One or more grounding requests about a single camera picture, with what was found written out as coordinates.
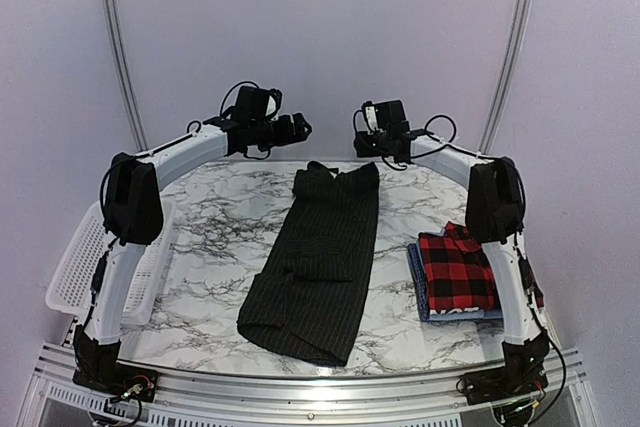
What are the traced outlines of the black pinstriped long sleeve shirt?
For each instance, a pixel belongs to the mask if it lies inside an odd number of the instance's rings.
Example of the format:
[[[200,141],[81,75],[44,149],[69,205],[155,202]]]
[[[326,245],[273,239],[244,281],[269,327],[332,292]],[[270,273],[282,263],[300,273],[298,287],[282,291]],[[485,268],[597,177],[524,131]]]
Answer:
[[[363,316],[379,216],[374,163],[341,172],[311,161],[239,310],[237,331],[270,352],[343,367]]]

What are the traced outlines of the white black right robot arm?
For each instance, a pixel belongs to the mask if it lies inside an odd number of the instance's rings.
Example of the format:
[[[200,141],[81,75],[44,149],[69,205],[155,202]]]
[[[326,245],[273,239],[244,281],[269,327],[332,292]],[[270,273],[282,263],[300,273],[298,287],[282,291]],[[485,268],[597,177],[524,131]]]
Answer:
[[[467,191],[465,224],[487,257],[500,300],[504,364],[462,375],[459,392],[474,405],[545,389],[551,340],[524,249],[526,198],[514,162],[461,148],[427,128],[412,130],[405,120],[384,124],[371,108],[361,115],[366,127],[354,131],[358,156],[417,164]]]

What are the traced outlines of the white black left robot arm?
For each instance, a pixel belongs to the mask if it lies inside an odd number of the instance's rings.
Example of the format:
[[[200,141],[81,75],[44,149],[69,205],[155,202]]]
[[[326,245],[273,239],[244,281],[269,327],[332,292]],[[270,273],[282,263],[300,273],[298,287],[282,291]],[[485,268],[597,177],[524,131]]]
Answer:
[[[99,193],[106,247],[91,280],[88,313],[73,337],[75,384],[118,400],[154,396],[157,372],[122,364],[118,357],[134,273],[163,229],[161,191],[205,163],[245,154],[251,147],[269,153],[274,147],[303,142],[311,132],[300,113],[246,123],[214,117],[160,147],[113,157]]]

